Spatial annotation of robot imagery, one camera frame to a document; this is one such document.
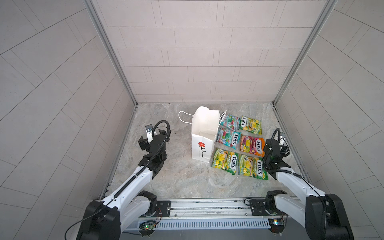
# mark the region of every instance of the gray marble surface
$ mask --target gray marble surface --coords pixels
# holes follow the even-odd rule
[[[265,197],[267,191],[284,190],[293,196],[284,185],[269,176],[269,180],[261,180],[242,175],[231,175],[221,169],[211,167],[191,158],[191,125],[179,120],[178,112],[185,111],[194,114],[199,106],[219,110],[239,116],[248,116],[262,121],[262,137],[268,139],[273,131],[280,127],[273,107],[269,103],[238,103],[238,104],[141,104],[138,106],[132,127],[128,134],[124,150],[114,174],[110,190],[117,189],[134,171],[143,155],[137,141],[141,135],[145,136],[145,125],[155,125],[160,120],[167,120],[172,133],[167,143],[168,158],[161,171],[147,184],[143,190],[164,198],[221,198],[221,197]],[[242,134],[256,136],[249,132]],[[233,150],[220,143],[215,148]],[[296,172],[300,173],[292,155],[286,157],[288,163]]]

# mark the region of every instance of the black cable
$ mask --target black cable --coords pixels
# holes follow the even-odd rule
[[[137,233],[131,233],[131,232],[122,232],[122,233],[127,233],[127,234],[132,234],[132,235],[141,236],[141,234],[137,234]]]
[[[79,222],[82,222],[82,221],[84,221],[84,220],[86,220],[86,219],[88,219],[88,218],[90,218],[90,217],[95,216],[96,214],[98,214],[99,212],[101,212],[104,208],[106,208],[106,207],[108,206],[108,204],[110,204],[112,201],[113,201],[113,199],[112,199],[109,203],[107,203],[107,205],[105,205],[102,209],[98,210],[97,212],[95,212],[95,213],[92,214],[91,216],[86,217],[86,218],[83,218],[83,219],[81,219],[80,221],[75,222],[74,224],[72,224],[72,225],[65,231],[65,233],[64,233],[64,239],[67,240],[67,232],[69,231],[69,229],[71,229],[71,227],[75,226],[75,225],[78,224]]]

